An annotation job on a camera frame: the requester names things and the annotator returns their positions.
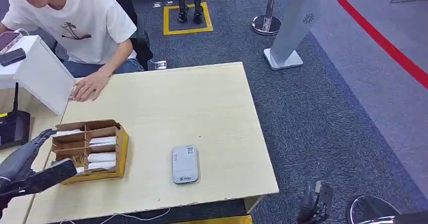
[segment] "white t-shirt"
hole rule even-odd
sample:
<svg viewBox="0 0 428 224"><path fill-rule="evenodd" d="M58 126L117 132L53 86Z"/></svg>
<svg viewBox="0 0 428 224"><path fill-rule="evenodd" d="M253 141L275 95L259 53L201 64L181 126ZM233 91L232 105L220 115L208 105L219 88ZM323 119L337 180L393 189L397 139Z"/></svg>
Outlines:
<svg viewBox="0 0 428 224"><path fill-rule="evenodd" d="M53 36L70 60L105 64L118 43L137 30L116 0L67 0L61 10L36 8L25 0L9 0L10 8L2 23L11 30L38 27ZM135 58L132 51L129 58Z"/></svg>

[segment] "stanchion base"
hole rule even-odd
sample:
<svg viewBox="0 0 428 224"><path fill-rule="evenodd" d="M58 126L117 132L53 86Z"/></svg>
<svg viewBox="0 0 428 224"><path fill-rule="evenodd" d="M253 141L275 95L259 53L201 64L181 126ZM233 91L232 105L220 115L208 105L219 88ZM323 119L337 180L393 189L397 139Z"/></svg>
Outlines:
<svg viewBox="0 0 428 224"><path fill-rule="evenodd" d="M302 59L300 58L299 54L297 54L296 51L293 51L287 59L280 60L280 61L275 61L274 57L272 57L271 55L270 48L263 50L263 52L272 70L285 69L285 68L300 66L303 64Z"/></svg>
<svg viewBox="0 0 428 224"><path fill-rule="evenodd" d="M281 20L272 16L271 27L269 31L263 31L264 16L257 16L251 23L254 31L258 34L269 36L276 35L281 27Z"/></svg>
<svg viewBox="0 0 428 224"><path fill-rule="evenodd" d="M358 224L384 216L396 216L399 214L397 209L386 200L375 196L361 196L354 200L348 210L348 223Z"/></svg>

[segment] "red line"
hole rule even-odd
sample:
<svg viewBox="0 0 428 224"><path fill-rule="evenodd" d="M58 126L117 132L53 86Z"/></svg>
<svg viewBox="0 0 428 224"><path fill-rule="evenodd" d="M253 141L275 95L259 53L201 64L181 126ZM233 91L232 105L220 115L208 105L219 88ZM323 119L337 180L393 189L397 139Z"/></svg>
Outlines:
<svg viewBox="0 0 428 224"><path fill-rule="evenodd" d="M401 67L404 68L421 85L428 89L428 74L404 55L390 41L388 41L376 28L370 24L348 1L337 0L352 18L379 44Z"/></svg>

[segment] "robot leg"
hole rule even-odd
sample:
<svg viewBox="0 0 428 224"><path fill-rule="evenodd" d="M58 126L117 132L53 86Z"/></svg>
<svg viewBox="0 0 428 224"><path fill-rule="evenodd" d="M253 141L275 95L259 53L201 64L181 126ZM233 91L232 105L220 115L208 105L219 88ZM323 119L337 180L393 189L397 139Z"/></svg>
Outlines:
<svg viewBox="0 0 428 224"><path fill-rule="evenodd" d="M202 23L203 8L200 5L201 0L195 0L195 14L193 15L193 21L196 24Z"/></svg>
<svg viewBox="0 0 428 224"><path fill-rule="evenodd" d="M189 9L186 6L186 0L178 0L180 12L178 14L178 21L179 22L186 22L187 21L187 10Z"/></svg>

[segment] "black router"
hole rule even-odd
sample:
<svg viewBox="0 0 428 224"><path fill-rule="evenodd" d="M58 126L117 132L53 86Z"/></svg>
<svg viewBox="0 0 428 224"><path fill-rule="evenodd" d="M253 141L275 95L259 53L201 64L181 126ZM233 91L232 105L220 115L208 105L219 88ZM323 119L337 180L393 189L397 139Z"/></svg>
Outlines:
<svg viewBox="0 0 428 224"><path fill-rule="evenodd" d="M16 83L13 110L0 117L0 149L23 145L30 137L31 115L18 110L18 89Z"/></svg>

